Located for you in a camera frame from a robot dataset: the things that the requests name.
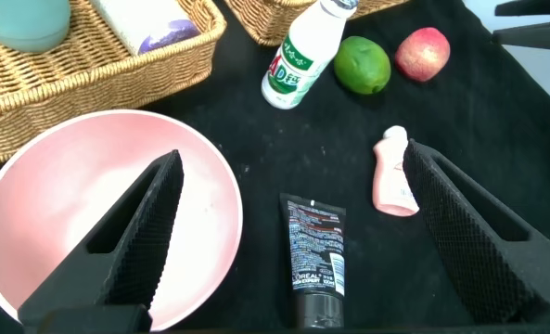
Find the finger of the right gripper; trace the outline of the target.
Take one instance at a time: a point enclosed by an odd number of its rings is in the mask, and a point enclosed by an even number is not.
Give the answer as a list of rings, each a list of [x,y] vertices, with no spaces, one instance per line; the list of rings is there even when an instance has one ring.
[[[492,41],[500,45],[550,49],[550,22],[495,30]]]
[[[550,0],[514,0],[497,5],[495,16],[550,15]]]

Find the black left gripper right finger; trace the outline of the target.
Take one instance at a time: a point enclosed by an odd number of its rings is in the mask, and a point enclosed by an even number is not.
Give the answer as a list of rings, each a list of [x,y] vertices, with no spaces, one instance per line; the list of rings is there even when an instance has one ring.
[[[480,323],[550,323],[550,240],[434,148],[403,169],[455,291]]]

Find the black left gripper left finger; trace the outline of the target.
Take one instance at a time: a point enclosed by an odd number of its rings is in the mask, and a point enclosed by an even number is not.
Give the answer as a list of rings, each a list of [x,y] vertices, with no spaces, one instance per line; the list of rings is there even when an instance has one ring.
[[[143,333],[185,174],[172,150],[135,179],[18,310],[27,333]]]

